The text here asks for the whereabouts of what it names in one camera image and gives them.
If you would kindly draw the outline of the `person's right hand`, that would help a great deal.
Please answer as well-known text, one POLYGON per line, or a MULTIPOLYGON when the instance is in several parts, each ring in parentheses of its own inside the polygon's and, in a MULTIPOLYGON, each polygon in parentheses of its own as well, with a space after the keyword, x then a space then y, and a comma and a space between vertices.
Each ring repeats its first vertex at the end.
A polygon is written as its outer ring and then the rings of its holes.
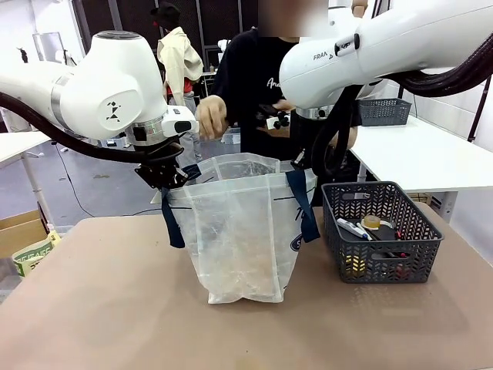
POLYGON ((196 118, 200 125, 200 137, 204 140, 218 140, 226 132, 226 104, 220 96, 211 95, 200 100, 196 118))

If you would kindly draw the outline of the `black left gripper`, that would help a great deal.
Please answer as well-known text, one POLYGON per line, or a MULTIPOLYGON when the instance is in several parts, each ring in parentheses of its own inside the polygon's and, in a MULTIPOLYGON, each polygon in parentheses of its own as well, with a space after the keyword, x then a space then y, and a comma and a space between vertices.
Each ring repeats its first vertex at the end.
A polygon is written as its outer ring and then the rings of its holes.
POLYGON ((189 175, 179 167, 177 157, 178 154, 160 158, 134 154, 134 162, 139 164, 135 172, 153 189, 182 187, 189 180, 189 175))

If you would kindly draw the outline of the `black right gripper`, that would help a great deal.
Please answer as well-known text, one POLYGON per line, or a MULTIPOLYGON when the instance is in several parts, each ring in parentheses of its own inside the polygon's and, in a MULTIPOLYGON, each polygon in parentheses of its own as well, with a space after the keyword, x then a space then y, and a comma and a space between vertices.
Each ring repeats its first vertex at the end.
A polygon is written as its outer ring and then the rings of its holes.
POLYGON ((312 168, 311 150, 302 149, 297 157, 290 162, 295 170, 309 170, 312 168))

